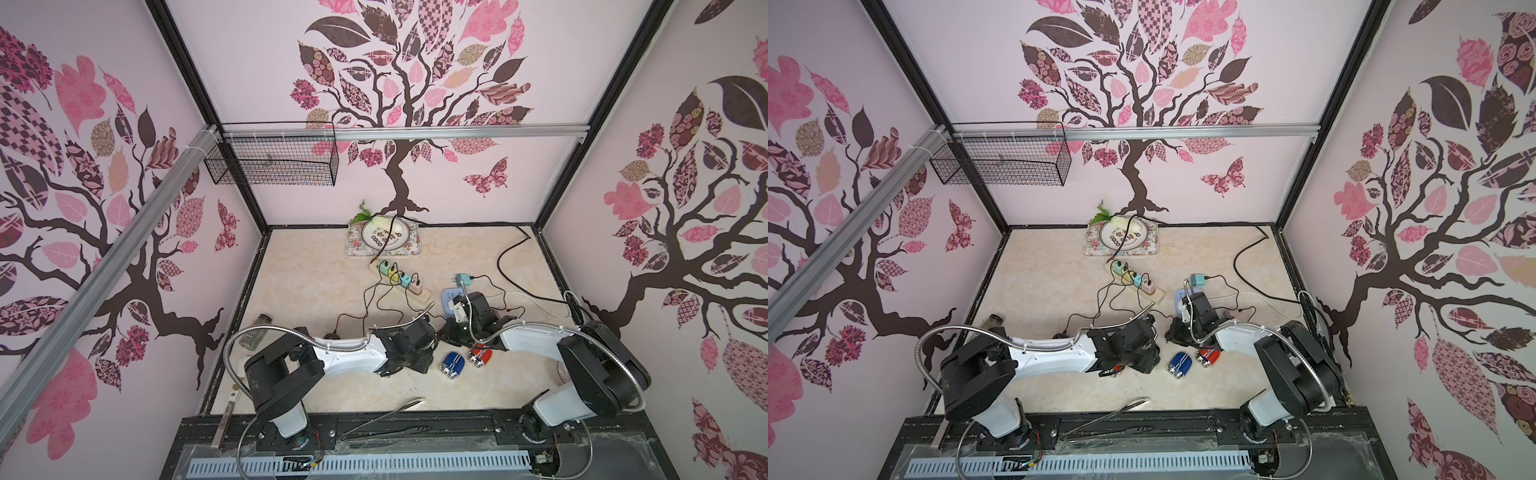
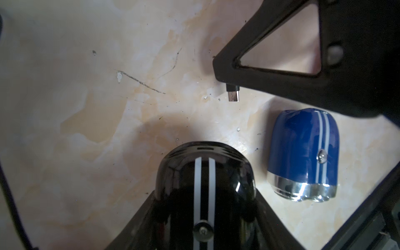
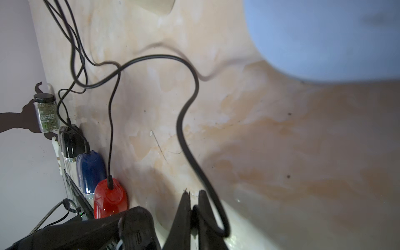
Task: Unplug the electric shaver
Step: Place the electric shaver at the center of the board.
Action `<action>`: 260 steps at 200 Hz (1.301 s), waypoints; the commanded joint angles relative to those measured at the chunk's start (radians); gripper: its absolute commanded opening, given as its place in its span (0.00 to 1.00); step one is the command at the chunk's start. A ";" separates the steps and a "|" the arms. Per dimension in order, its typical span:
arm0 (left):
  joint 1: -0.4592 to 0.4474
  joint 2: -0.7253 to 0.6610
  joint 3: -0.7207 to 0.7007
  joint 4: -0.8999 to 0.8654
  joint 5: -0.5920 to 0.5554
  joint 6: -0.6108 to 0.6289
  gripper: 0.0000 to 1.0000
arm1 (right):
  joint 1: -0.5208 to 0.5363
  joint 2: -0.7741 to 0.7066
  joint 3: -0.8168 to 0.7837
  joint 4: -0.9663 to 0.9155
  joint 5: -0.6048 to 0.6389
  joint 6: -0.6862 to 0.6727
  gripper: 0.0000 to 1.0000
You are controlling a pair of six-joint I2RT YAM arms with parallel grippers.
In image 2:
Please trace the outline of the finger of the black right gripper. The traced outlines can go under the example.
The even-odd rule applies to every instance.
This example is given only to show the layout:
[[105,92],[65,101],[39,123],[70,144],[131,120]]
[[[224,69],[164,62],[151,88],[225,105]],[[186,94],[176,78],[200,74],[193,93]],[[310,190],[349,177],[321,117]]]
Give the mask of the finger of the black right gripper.
[[240,64],[241,57],[308,1],[263,1],[217,54],[213,69],[227,87],[241,86],[369,118],[400,116],[399,1],[317,1],[321,70],[315,75]]

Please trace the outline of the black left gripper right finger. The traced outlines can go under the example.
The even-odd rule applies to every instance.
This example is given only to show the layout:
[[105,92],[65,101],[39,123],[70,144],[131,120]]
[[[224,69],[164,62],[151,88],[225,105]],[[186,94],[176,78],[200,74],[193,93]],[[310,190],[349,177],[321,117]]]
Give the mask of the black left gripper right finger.
[[257,222],[268,250],[304,250],[301,243],[289,232],[273,209],[257,190]]

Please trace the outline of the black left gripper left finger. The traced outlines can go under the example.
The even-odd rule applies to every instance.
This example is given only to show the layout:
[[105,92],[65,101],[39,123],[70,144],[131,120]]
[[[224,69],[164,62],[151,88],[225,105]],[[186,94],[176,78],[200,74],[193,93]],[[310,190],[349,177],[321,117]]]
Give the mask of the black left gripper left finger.
[[106,250],[155,250],[154,191]]

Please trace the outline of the black electric shaver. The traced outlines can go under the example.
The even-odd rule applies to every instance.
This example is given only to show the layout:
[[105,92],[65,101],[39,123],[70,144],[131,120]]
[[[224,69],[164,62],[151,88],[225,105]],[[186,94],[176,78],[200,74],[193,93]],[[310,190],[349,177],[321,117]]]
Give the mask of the black electric shaver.
[[159,250],[249,250],[255,240],[256,186],[250,162],[219,142],[175,148],[155,187]]

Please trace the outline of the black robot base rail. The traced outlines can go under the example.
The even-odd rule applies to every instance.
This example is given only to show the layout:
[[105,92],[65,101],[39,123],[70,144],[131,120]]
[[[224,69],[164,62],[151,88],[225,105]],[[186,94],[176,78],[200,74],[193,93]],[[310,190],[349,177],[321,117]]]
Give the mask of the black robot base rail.
[[400,166],[382,180],[323,247],[324,250],[400,248]]

